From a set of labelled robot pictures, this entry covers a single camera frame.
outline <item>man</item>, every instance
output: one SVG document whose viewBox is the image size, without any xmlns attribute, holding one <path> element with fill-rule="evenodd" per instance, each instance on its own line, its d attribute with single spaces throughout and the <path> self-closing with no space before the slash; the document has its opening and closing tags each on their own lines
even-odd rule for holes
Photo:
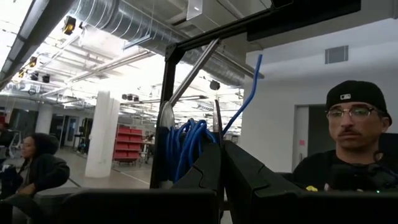
<svg viewBox="0 0 398 224">
<path fill-rule="evenodd" d="M 7 150 L 14 138 L 14 133 L 8 129 L 9 125 L 7 123 L 0 123 L 0 166 L 7 159 Z"/>
<path fill-rule="evenodd" d="M 398 172 L 398 160 L 379 152 L 379 137 L 392 124 L 382 91 L 375 84 L 345 81 L 326 99 L 326 117 L 336 150 L 305 158 L 294 170 L 294 182 L 330 190 L 328 179 L 336 164 L 378 163 Z"/>
</svg>

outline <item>track light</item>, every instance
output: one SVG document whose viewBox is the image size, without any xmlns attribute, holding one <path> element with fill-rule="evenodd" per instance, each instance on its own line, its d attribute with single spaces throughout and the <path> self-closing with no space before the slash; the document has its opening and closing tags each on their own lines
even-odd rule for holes
<svg viewBox="0 0 398 224">
<path fill-rule="evenodd" d="M 29 59 L 29 67 L 33 68 L 37 64 L 37 57 L 30 57 Z"/>
<path fill-rule="evenodd" d="M 67 16 L 67 18 L 65 19 L 65 25 L 63 27 L 63 33 L 66 35 L 70 35 L 75 30 L 75 27 L 76 19 L 71 16 Z"/>
<path fill-rule="evenodd" d="M 18 78 L 23 78 L 25 76 L 25 70 L 21 69 L 18 72 Z"/>
<path fill-rule="evenodd" d="M 220 83 L 218 81 L 212 80 L 210 82 L 210 89 L 212 90 L 219 90 L 220 89 Z"/>
<path fill-rule="evenodd" d="M 44 83 L 50 83 L 50 75 L 43 75 L 42 80 Z"/>
<path fill-rule="evenodd" d="M 32 81 L 39 80 L 39 74 L 37 72 L 30 74 L 30 80 L 32 80 Z"/>
</svg>

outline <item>concrete floor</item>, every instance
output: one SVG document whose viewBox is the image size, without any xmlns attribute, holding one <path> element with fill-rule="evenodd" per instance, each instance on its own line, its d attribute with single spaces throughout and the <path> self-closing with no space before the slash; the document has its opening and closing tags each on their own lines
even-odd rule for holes
<svg viewBox="0 0 398 224">
<path fill-rule="evenodd" d="M 111 175 L 106 178 L 94 179 L 85 177 L 86 156 L 73 152 L 71 149 L 60 149 L 57 157 L 64 159 L 70 167 L 70 180 L 62 187 L 90 187 L 112 189 L 148 189 L 150 182 L 150 164 L 142 163 L 127 165 L 115 163 Z M 22 159 L 10 159 L 6 164 L 22 165 Z M 229 212 L 224 213 L 221 224 L 232 223 Z"/>
</svg>

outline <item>hood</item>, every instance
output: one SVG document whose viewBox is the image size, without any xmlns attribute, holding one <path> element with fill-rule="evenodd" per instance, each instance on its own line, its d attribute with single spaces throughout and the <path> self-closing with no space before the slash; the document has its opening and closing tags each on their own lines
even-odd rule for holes
<svg viewBox="0 0 398 224">
<path fill-rule="evenodd" d="M 44 133 L 34 133 L 30 135 L 30 137 L 35 140 L 35 157 L 38 157 L 42 154 L 54 155 L 58 151 L 59 141 L 55 136 Z"/>
</svg>

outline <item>coiled blue cable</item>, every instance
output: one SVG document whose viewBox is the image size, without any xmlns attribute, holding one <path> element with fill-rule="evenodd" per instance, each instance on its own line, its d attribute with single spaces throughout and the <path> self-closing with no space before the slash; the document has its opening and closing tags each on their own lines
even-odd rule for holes
<svg viewBox="0 0 398 224">
<path fill-rule="evenodd" d="M 226 134 L 228 129 L 234 123 L 236 118 L 243 112 L 250 101 L 253 99 L 257 88 L 257 80 L 259 76 L 260 66 L 262 61 L 262 55 L 259 55 L 257 60 L 256 69 L 254 71 L 254 80 L 252 90 L 242 107 L 236 112 L 231 118 L 228 124 L 223 130 L 223 135 Z M 180 142 L 182 134 L 185 133 L 185 139 Z M 207 130 L 207 124 L 205 120 L 199 120 L 195 122 L 193 119 L 189 119 L 187 123 L 182 125 L 180 128 L 170 128 L 170 132 L 166 138 L 166 160 L 168 178 L 172 182 L 176 183 L 182 176 L 188 172 L 188 168 L 191 168 L 195 162 L 195 156 L 200 156 L 202 153 L 201 139 L 206 136 L 213 143 L 217 143 L 217 140 L 213 133 Z"/>
</svg>

